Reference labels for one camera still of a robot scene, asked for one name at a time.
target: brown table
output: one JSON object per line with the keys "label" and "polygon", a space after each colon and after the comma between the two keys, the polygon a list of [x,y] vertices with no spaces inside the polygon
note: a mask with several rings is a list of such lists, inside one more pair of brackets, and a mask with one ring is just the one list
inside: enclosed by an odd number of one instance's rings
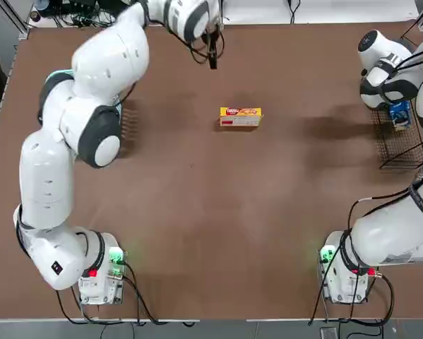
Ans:
{"label": "brown table", "polygon": [[[117,237],[159,318],[310,317],[326,236],[346,227],[354,200],[412,178],[378,170],[358,96],[360,37],[373,28],[397,37],[408,24],[228,27],[217,71],[150,29],[150,67],[126,102],[121,158],[101,170],[76,164],[70,223]],[[94,32],[34,29],[18,48],[0,116],[0,318],[61,317],[15,239],[19,152],[39,128],[45,78],[68,68]],[[226,106],[262,107],[265,117],[255,131],[221,131]],[[423,318],[423,265],[383,271],[395,286],[394,316]],[[377,285],[355,316],[385,314],[388,294]],[[79,316],[68,290],[61,295]],[[123,306],[89,312],[134,318],[133,301],[127,288]],[[348,312],[330,308],[333,317]]]}

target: wire basket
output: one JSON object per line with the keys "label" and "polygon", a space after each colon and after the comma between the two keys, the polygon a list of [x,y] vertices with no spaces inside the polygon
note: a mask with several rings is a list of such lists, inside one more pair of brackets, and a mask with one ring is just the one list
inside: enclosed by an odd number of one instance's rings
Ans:
{"label": "wire basket", "polygon": [[412,108],[411,125],[397,131],[387,111],[371,111],[376,148],[381,166],[379,169],[413,170],[423,165],[423,138],[419,131],[415,108]]}

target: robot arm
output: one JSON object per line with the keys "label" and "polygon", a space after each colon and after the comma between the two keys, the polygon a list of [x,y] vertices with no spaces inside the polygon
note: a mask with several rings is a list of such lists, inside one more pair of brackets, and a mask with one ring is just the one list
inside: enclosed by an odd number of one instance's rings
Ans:
{"label": "robot arm", "polygon": [[423,43],[412,51],[373,30],[362,38],[358,51],[365,74],[360,95],[369,108],[381,109],[418,95],[423,64],[411,65],[423,61]]}
{"label": "robot arm", "polygon": [[40,94],[41,129],[21,149],[20,195],[13,221],[20,244],[55,290],[78,282],[88,304],[121,299],[121,273],[112,253],[123,251],[109,233],[68,227],[76,157],[108,166],[120,148],[118,95],[148,67],[143,28],[162,22],[187,44],[219,20],[217,0],[145,0],[91,37],[72,58],[72,71],[52,74]]}
{"label": "robot arm", "polygon": [[[379,109],[416,98],[423,128],[423,63],[415,65],[423,61],[423,43],[411,54],[373,31],[359,43],[359,55],[367,70],[360,87],[365,104]],[[416,262],[423,262],[423,173],[400,198],[357,219],[352,230],[329,235],[320,260],[330,272],[323,274],[324,295],[335,303],[363,302],[369,268]]]}

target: floor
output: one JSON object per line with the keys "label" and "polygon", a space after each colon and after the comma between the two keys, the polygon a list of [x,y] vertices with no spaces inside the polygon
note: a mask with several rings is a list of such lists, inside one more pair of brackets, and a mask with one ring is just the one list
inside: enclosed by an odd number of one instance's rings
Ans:
{"label": "floor", "polygon": [[[186,328],[180,323],[164,326],[146,325],[135,328],[137,339],[278,339],[278,338],[320,338],[320,329],[331,326],[317,321],[313,326],[307,326],[306,321],[286,322],[245,322],[245,321],[202,321],[193,328]],[[5,339],[99,339],[103,326],[75,326],[67,322],[30,322],[30,323],[0,323],[0,338]],[[351,332],[377,333],[377,328],[367,330],[355,325],[343,325],[341,338]],[[102,334],[102,339],[132,339],[130,324],[108,326]],[[384,330],[385,339],[423,339],[423,320],[391,321]]]}

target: cracker box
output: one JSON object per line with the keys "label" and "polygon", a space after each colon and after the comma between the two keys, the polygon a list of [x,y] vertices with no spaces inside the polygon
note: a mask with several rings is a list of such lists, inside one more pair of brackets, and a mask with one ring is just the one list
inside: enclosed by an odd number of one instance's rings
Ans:
{"label": "cracker box", "polygon": [[260,124],[261,108],[221,107],[219,125],[228,127],[257,127]]}

